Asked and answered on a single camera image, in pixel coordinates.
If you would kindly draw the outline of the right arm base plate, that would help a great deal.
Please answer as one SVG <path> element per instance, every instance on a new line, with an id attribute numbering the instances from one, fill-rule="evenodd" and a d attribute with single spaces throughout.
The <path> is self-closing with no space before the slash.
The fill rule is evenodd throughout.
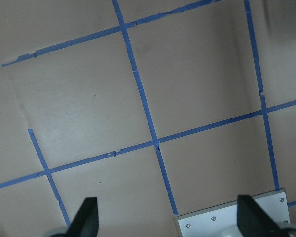
<path id="1" fill-rule="evenodd" d="M 290 223 L 286 192 L 282 189 L 252 196 L 255 202 L 278 224 Z M 237 202 L 198 210 L 177 217 L 183 237 L 214 237 L 237 227 Z"/>

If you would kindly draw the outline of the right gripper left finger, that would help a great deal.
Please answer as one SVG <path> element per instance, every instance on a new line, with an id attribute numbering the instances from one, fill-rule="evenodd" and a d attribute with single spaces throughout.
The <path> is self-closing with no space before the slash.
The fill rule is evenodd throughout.
<path id="1" fill-rule="evenodd" d="M 87 197 L 69 228 L 66 237 L 96 237 L 99 231 L 98 202 L 96 197 Z"/>

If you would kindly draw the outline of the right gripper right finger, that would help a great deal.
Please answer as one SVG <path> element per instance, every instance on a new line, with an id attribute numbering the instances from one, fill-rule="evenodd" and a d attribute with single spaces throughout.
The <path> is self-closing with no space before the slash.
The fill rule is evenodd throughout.
<path id="1" fill-rule="evenodd" d="M 238 195 L 237 227 L 244 237 L 296 236 L 295 228 L 281 228 L 249 195 Z"/>

